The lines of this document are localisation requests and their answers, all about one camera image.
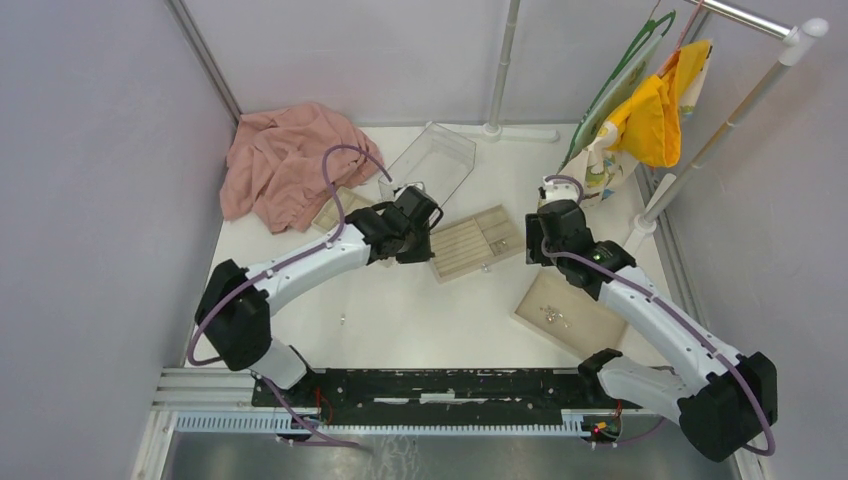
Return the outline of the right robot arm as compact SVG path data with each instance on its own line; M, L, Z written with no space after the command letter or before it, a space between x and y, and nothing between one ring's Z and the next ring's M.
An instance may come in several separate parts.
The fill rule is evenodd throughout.
M556 268L567 282L619 314L668 361L666 370L603 349L578 368L580 400L602 408L613 399L676 424L705 458L739 450L770 457L778 419L777 368L761 352L745 355L661 294L632 255L597 241L574 200L555 200L525 216L526 260Z

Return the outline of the beige ring roll tray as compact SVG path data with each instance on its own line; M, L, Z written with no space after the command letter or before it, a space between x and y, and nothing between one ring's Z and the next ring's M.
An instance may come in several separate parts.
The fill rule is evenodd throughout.
M430 265L440 284L482 271L483 264L491 267L525 249L524 234L503 205L438 227L430 240L434 253ZM508 250L495 255L491 244L501 240L507 243Z

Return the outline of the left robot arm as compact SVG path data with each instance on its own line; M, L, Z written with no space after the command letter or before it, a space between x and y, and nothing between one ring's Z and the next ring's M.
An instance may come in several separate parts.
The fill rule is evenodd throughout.
M290 407L306 405L314 394L310 367L292 346L273 337L272 317L348 271L388 259L428 262L431 230L443 215L433 198L410 185L392 201L342 214L334 231L288 255L249 267L234 260L218 264L197 307L189 347L206 338L228 369L272 382Z

